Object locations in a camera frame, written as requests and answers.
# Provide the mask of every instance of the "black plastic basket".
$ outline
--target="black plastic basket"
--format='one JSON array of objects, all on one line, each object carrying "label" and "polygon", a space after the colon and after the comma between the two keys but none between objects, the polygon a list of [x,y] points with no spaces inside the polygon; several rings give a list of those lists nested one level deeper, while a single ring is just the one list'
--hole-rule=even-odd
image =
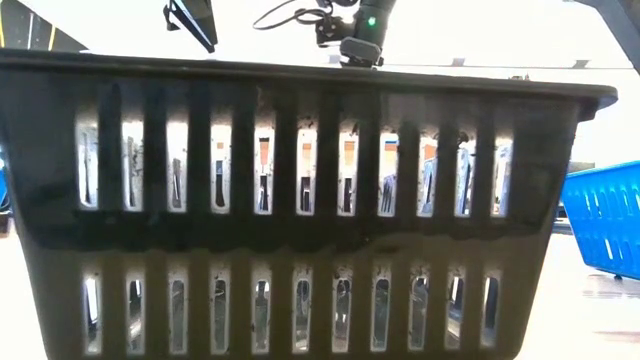
[{"label": "black plastic basket", "polygon": [[[577,123],[616,98],[602,86],[0,55],[17,230],[47,354],[64,360],[513,358]],[[498,191],[500,139],[512,146]],[[473,180],[459,181],[470,143]]]}]

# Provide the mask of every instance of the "black cable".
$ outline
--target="black cable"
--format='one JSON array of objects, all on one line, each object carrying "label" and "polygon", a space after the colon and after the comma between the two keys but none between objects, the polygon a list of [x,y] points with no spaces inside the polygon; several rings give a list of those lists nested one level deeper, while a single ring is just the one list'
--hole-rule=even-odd
[{"label": "black cable", "polygon": [[[255,30],[271,30],[271,29],[275,29],[277,27],[280,27],[288,22],[291,22],[293,20],[296,20],[298,23],[303,24],[303,25],[315,25],[317,24],[319,21],[329,21],[329,18],[331,16],[331,14],[333,13],[333,6],[330,6],[330,10],[329,12],[326,12],[322,9],[298,9],[294,12],[294,14],[280,22],[277,22],[275,24],[271,24],[271,25],[266,25],[266,26],[257,26],[258,23],[262,20],[264,20],[267,16],[273,14],[275,11],[281,9],[282,7],[291,4],[292,2],[295,2],[297,0],[286,0],[283,3],[281,3],[280,5],[274,7],[273,9],[267,11],[266,13],[264,13],[264,15],[262,15],[261,17],[258,18],[258,20],[256,20],[253,23],[253,28]],[[302,16],[304,15],[315,15],[321,19],[317,19],[317,20],[305,20],[302,19]]]}]

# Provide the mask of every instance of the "rectangular vent slot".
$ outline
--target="rectangular vent slot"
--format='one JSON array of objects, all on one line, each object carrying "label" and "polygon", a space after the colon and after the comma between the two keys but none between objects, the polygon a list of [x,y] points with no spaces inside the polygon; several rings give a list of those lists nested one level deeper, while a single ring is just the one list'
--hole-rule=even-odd
[{"label": "rectangular vent slot", "polygon": [[380,136],[380,173],[378,189],[378,215],[392,217],[396,211],[396,178],[398,175],[398,135]]},{"label": "rectangular vent slot", "polygon": [[389,330],[389,309],[391,304],[391,266],[377,264],[373,273],[373,294],[371,314],[371,351],[382,352],[387,349]]},{"label": "rectangular vent slot", "polygon": [[256,214],[271,214],[273,207],[273,128],[256,128],[254,160],[254,202]]},{"label": "rectangular vent slot", "polygon": [[122,183],[123,202],[127,211],[142,211],[144,176],[143,122],[131,116],[122,121]]},{"label": "rectangular vent slot", "polygon": [[309,351],[309,326],[311,324],[311,267],[298,265],[293,276],[293,352]]},{"label": "rectangular vent slot", "polygon": [[418,216],[430,217],[433,215],[433,204],[436,198],[436,171],[438,159],[436,149],[438,141],[432,137],[420,138],[420,160],[418,171]]},{"label": "rectangular vent slot", "polygon": [[229,349],[229,307],[231,274],[226,266],[211,270],[210,314],[211,353],[225,354]]},{"label": "rectangular vent slot", "polygon": [[496,330],[498,320],[498,299],[500,295],[499,274],[490,274],[484,283],[484,306],[482,312],[482,334],[480,343],[482,347],[495,347]]},{"label": "rectangular vent slot", "polygon": [[88,111],[76,118],[78,196],[84,209],[98,208],[98,122]]},{"label": "rectangular vent slot", "polygon": [[349,351],[353,270],[349,267],[338,267],[336,275],[333,279],[332,348],[334,353],[345,353]]},{"label": "rectangular vent slot", "polygon": [[84,349],[88,355],[102,352],[102,281],[98,272],[83,277]]},{"label": "rectangular vent slot", "polygon": [[145,291],[141,272],[127,275],[127,353],[144,354]]},{"label": "rectangular vent slot", "polygon": [[269,324],[271,318],[271,270],[266,265],[253,269],[253,293],[251,336],[254,354],[269,353]]},{"label": "rectangular vent slot", "polygon": [[174,268],[169,272],[169,352],[172,355],[187,353],[188,291],[186,269]]},{"label": "rectangular vent slot", "polygon": [[414,266],[411,273],[409,350],[416,351],[424,349],[429,303],[429,273],[425,266]]},{"label": "rectangular vent slot", "polygon": [[464,309],[464,269],[449,272],[449,299],[447,301],[447,321],[445,348],[460,348],[460,329],[462,329]]},{"label": "rectangular vent slot", "polygon": [[471,215],[471,199],[475,165],[475,141],[460,144],[456,168],[456,203],[455,215],[468,217]]},{"label": "rectangular vent slot", "polygon": [[505,217],[508,211],[509,185],[511,182],[511,157],[513,140],[496,139],[493,176],[492,216]]},{"label": "rectangular vent slot", "polygon": [[355,214],[356,183],[358,175],[358,134],[341,132],[338,165],[338,215]]},{"label": "rectangular vent slot", "polygon": [[170,212],[187,211],[187,144],[189,126],[186,121],[167,122],[167,207]]},{"label": "rectangular vent slot", "polygon": [[211,126],[211,210],[227,214],[231,191],[231,126]]},{"label": "rectangular vent slot", "polygon": [[296,212],[313,215],[316,194],[316,152],[317,132],[310,129],[298,130]]}]

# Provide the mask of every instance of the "basket slot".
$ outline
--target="basket slot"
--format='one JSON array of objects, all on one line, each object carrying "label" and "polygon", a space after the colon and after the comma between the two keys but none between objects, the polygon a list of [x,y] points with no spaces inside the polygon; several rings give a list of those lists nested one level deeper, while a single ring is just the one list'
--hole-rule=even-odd
[{"label": "basket slot", "polygon": [[225,354],[229,349],[229,308],[231,274],[224,264],[211,269],[210,315],[211,353]]},{"label": "basket slot", "polygon": [[316,167],[318,153],[318,105],[323,101],[316,94],[303,92],[298,101],[297,109],[297,134],[296,138],[296,214],[313,215],[316,211]]},{"label": "basket slot", "polygon": [[[130,99],[125,93],[124,99]],[[144,124],[140,110],[123,106],[122,119],[122,182],[125,211],[144,210]]]},{"label": "basket slot", "polygon": [[102,278],[97,271],[89,271],[83,275],[82,283],[84,352],[97,355],[102,352]]},{"label": "basket slot", "polygon": [[317,131],[314,125],[298,130],[296,213],[313,215],[316,194]]},{"label": "basket slot", "polygon": [[485,277],[484,306],[482,311],[482,334],[480,346],[492,348],[496,346],[498,309],[500,309],[500,277],[490,274]]},{"label": "basket slot", "polygon": [[598,215],[602,218],[611,219],[611,211],[609,210],[609,202],[603,191],[596,193],[596,205],[598,207]]},{"label": "basket slot", "polygon": [[338,215],[353,216],[355,214],[355,185],[358,181],[356,159],[358,156],[358,135],[351,132],[341,132],[338,144],[340,146]]},{"label": "basket slot", "polygon": [[622,217],[622,211],[618,206],[618,198],[616,196],[616,192],[613,190],[609,190],[607,194],[607,201],[609,202],[609,210],[611,211],[612,219],[620,219]]},{"label": "basket slot", "polygon": [[231,207],[231,116],[218,113],[211,125],[211,209],[217,214],[227,214]]},{"label": "basket slot", "polygon": [[635,213],[636,214],[640,214],[640,194],[638,194],[638,188],[634,187],[633,188],[633,197],[635,198],[635,206],[633,206],[633,208],[635,209]]},{"label": "basket slot", "polygon": [[188,353],[189,282],[187,269],[172,265],[169,270],[169,353]]},{"label": "basket slot", "polygon": [[623,266],[627,269],[633,269],[635,264],[633,262],[633,252],[631,251],[631,245],[629,241],[620,241],[620,256],[623,259]]},{"label": "basket slot", "polygon": [[393,217],[396,212],[399,146],[397,134],[383,133],[380,135],[378,215],[382,217]]},{"label": "basket slot", "polygon": [[513,154],[513,140],[496,139],[493,177],[493,206],[491,215],[494,217],[507,216],[509,207],[509,188],[511,185],[511,166]]},{"label": "basket slot", "polygon": [[436,194],[436,176],[438,159],[436,157],[437,141],[431,136],[421,136],[418,162],[418,206],[417,215],[431,217]]},{"label": "basket slot", "polygon": [[387,349],[389,317],[391,315],[391,264],[387,262],[377,262],[373,266],[372,273],[371,351],[384,352]]},{"label": "basket slot", "polygon": [[408,346],[411,351],[420,351],[424,349],[426,337],[427,305],[429,304],[429,269],[420,264],[412,266],[410,282],[411,296],[409,298]]},{"label": "basket slot", "polygon": [[350,266],[338,266],[333,277],[333,326],[332,345],[334,353],[349,351],[353,301],[353,270]]},{"label": "basket slot", "polygon": [[130,271],[127,274],[127,354],[145,352],[145,281],[144,273]]},{"label": "basket slot", "polygon": [[309,352],[309,335],[312,315],[313,269],[304,264],[298,264],[293,272],[293,324],[292,351],[293,353]]},{"label": "basket slot", "polygon": [[268,215],[273,209],[273,148],[272,128],[256,128],[254,168],[254,211]]},{"label": "basket slot", "polygon": [[251,349],[253,354],[268,354],[271,319],[271,269],[255,264],[251,274]]},{"label": "basket slot", "polygon": [[98,121],[95,109],[76,115],[78,197],[84,210],[98,208]]},{"label": "basket slot", "polygon": [[[341,112],[334,115],[333,119],[338,118],[338,215],[354,216],[356,214],[357,197],[358,197],[358,166],[360,164],[360,121],[361,118],[367,118],[369,115],[364,113],[363,107],[359,106],[362,96],[352,95],[341,97]],[[331,121],[332,116],[328,114],[327,119],[322,119],[320,126],[327,120]],[[331,148],[335,147],[335,140],[331,144]]]},{"label": "basket slot", "polygon": [[167,209],[187,211],[187,144],[189,124],[183,111],[167,120]]},{"label": "basket slot", "polygon": [[465,280],[464,269],[456,268],[449,271],[449,298],[444,346],[450,350],[460,348],[460,330],[464,321]]},{"label": "basket slot", "polygon": [[474,181],[475,141],[463,142],[459,146],[454,214],[457,217],[469,217]]}]

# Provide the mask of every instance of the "blue shopping basket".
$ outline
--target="blue shopping basket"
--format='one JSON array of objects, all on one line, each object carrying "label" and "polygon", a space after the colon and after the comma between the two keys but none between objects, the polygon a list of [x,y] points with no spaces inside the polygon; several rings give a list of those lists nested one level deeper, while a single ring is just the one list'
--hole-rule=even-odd
[{"label": "blue shopping basket", "polygon": [[7,191],[7,181],[4,177],[4,164],[0,166],[0,214],[9,211],[9,193]]},{"label": "blue shopping basket", "polygon": [[640,279],[640,161],[567,176],[562,200],[585,264]]}]

